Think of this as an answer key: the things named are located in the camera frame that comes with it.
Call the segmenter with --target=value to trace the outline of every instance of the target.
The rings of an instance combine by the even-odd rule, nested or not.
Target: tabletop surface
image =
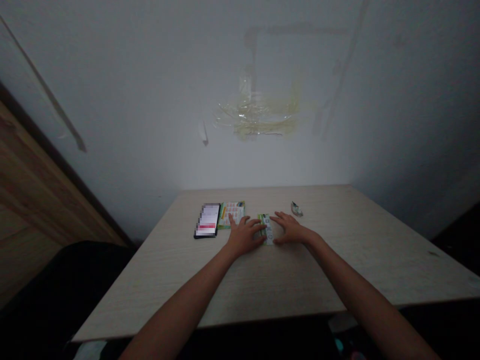
[[[252,218],[290,214],[294,201],[298,221],[394,305],[480,297],[478,276],[350,185],[192,190],[180,193],[73,340],[136,334],[227,242],[228,229],[193,237],[203,203],[227,201],[245,201]],[[233,264],[199,327],[344,310],[303,245],[263,245]]]

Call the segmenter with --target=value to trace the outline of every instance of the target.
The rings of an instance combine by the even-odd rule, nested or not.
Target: hand
[[[274,244],[308,243],[315,235],[319,236],[315,231],[300,225],[292,215],[278,211],[275,211],[275,215],[278,217],[270,216],[270,220],[280,225],[285,230],[285,234],[273,240]]]
[[[229,249],[235,259],[258,248],[267,238],[266,236],[260,236],[254,240],[254,234],[267,227],[266,225],[256,225],[261,223],[261,220],[256,219],[247,222],[250,216],[244,216],[236,224],[230,213],[228,219],[230,220],[231,232],[225,247]]]

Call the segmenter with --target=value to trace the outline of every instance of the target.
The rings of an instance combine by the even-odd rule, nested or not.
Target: clear tape
[[[252,92],[252,78],[248,73],[240,76],[239,95],[231,96],[226,104],[218,104],[214,112],[214,126],[233,127],[242,140],[260,134],[287,135],[297,127],[300,111],[300,86],[293,82],[290,98],[269,97]]]

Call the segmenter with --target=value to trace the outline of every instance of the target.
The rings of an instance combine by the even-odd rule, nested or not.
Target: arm
[[[226,245],[150,318],[120,360],[174,359],[179,354],[230,266],[241,255],[258,248],[266,238],[253,240],[257,231],[266,228],[255,225],[260,220],[247,222],[250,216],[244,216],[237,225],[230,214],[229,218],[231,233]]]
[[[345,307],[389,360],[439,359],[438,355],[367,280],[343,260],[316,232],[301,226],[291,215],[275,212],[270,219],[285,229],[275,244],[305,244],[317,258]]]

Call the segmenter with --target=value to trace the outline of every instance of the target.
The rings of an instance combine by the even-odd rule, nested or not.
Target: white wall
[[[362,4],[342,82],[333,68],[347,62]],[[475,1],[12,0],[0,14],[87,153],[58,138],[62,127],[2,26],[0,81],[133,239],[182,189],[351,183],[428,238],[480,200]],[[297,132],[242,142],[214,128],[216,105],[238,92],[252,61],[246,31],[298,23],[348,35],[259,36],[260,90],[303,74]],[[314,108],[338,87],[327,130]]]

